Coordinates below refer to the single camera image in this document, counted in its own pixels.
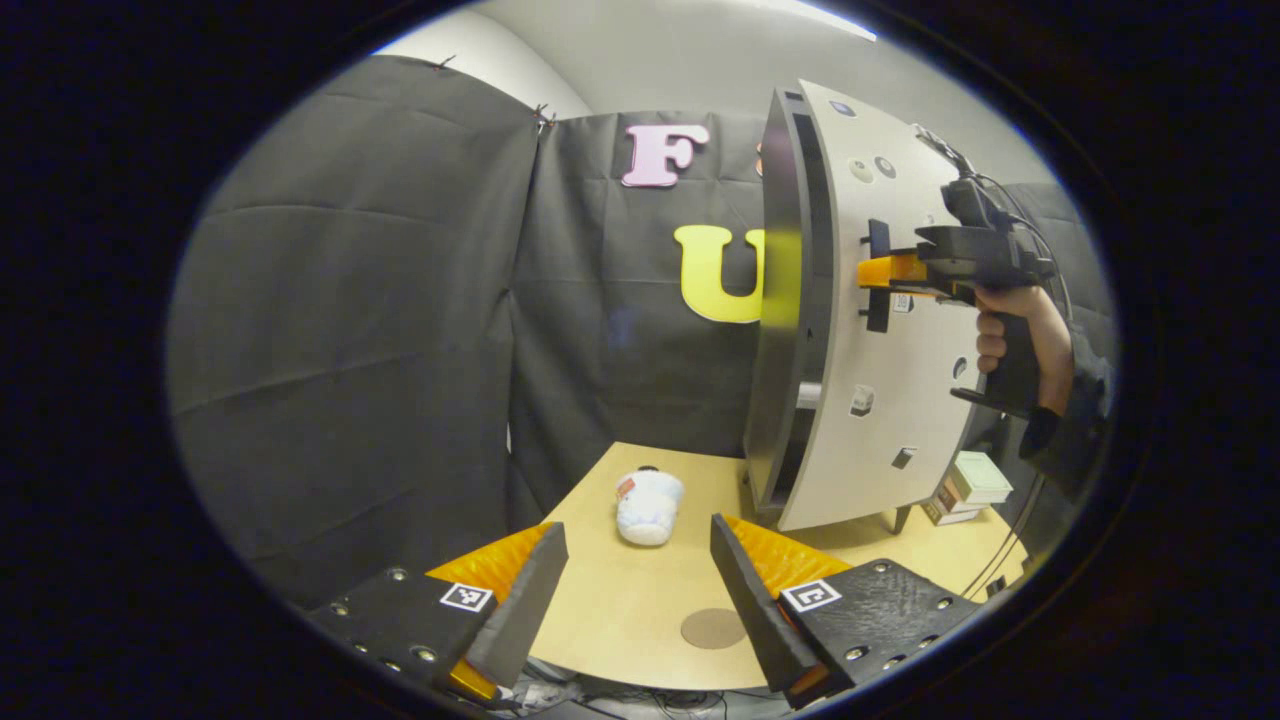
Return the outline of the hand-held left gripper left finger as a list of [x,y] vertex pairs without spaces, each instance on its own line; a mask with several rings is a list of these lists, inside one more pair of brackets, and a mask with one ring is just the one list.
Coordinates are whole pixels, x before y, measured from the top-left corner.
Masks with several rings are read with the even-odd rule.
[[518,680],[568,559],[564,524],[545,521],[434,569],[387,568],[306,618],[407,685],[493,706]]

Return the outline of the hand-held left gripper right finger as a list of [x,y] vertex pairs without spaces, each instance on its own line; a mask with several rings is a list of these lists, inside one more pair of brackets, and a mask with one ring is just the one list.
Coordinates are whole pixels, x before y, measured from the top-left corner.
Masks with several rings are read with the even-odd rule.
[[794,710],[879,680],[979,607],[891,559],[851,565],[721,512],[709,548],[765,684]]

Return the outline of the dark grey cabinet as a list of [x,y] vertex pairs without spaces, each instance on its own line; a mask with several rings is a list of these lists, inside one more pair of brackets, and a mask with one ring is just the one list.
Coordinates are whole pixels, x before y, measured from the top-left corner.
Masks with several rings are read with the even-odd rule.
[[794,486],[812,429],[814,400],[796,396],[796,379],[820,377],[822,360],[797,329],[817,314],[805,309],[800,286],[805,275],[804,240],[797,231],[796,210],[769,210],[765,201],[765,169],[783,172],[778,182],[786,200],[797,191],[794,156],[787,140],[788,108],[785,97],[795,88],[776,92],[762,147],[764,193],[764,258],[762,260],[762,310],[759,343],[754,363],[748,423],[742,438],[746,479],[753,510],[777,527],[781,510]]

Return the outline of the grey cabinet door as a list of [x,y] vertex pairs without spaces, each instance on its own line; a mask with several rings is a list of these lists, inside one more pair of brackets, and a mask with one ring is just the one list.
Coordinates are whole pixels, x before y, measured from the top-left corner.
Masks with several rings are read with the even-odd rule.
[[796,210],[803,234],[805,309],[797,329],[822,360],[820,377],[796,379],[814,400],[812,429],[777,527],[800,530],[928,498],[959,450],[972,405],[954,389],[979,383],[977,311],[892,293],[887,333],[868,332],[858,264],[868,222],[890,227],[890,255],[911,252],[927,225],[955,225],[941,190],[955,165],[919,129],[837,90],[803,79],[788,108],[797,191],[765,169],[769,210]]

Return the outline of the white fluffy rolled towel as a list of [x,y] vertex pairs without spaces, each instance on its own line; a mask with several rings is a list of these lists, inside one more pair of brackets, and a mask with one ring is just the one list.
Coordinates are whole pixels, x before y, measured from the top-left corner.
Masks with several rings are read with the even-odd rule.
[[616,529],[639,547],[666,544],[675,532],[685,484],[668,471],[634,470],[614,486]]

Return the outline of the black backdrop cloth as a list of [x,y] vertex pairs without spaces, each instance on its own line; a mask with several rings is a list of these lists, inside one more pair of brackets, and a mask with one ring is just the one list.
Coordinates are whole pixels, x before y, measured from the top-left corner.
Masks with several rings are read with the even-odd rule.
[[[204,209],[166,328],[175,442],[227,543],[310,612],[543,523],[623,445],[733,457],[750,495],[768,115],[549,120],[388,55],[289,110]],[[1055,249],[911,126],[1036,224],[1075,323],[1087,237]]]

